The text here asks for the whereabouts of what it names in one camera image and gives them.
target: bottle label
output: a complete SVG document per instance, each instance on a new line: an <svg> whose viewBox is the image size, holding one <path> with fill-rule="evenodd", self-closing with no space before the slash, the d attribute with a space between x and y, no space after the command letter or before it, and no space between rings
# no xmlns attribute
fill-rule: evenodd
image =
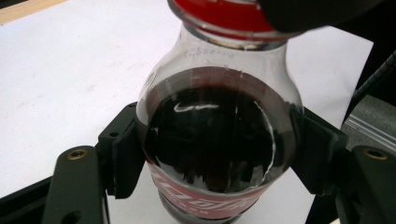
<svg viewBox="0 0 396 224"><path fill-rule="evenodd" d="M201 218L226 218L243 213L269 187L269 185L259 187L237 195L205 194L175 183L152 163L149 163L148 167L155 185L173 205L186 213Z"/></svg>

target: bottle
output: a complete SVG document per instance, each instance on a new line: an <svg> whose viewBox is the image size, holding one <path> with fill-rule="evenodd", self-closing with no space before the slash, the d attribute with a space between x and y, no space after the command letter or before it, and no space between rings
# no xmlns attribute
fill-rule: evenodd
<svg viewBox="0 0 396 224"><path fill-rule="evenodd" d="M179 223L235 222L290 166L303 107L287 40L255 0L168 0L178 40L148 76L137 130Z"/></svg>

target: transparent plastic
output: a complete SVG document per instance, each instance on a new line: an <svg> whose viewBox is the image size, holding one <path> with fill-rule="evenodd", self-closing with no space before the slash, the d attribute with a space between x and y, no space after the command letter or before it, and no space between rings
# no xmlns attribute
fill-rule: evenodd
<svg viewBox="0 0 396 224"><path fill-rule="evenodd" d="M290 166L303 107L287 40L216 35L183 23L137 104L139 139L179 223L233 223Z"/></svg>

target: cola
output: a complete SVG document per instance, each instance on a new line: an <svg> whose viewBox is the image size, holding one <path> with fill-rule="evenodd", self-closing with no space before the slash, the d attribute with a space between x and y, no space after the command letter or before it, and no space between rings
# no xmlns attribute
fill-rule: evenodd
<svg viewBox="0 0 396 224"><path fill-rule="evenodd" d="M235 221L286 171L298 144L301 111L242 71L188 69L139 104L154 183L181 223Z"/></svg>

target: plastic bottle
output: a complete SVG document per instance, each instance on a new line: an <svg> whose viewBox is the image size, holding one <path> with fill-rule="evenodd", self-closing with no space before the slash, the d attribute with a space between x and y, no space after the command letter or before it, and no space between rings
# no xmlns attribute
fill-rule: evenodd
<svg viewBox="0 0 396 224"><path fill-rule="evenodd" d="M167 211L232 223L290 166L303 107L256 1L169 0L183 25L148 76L138 134Z"/></svg>

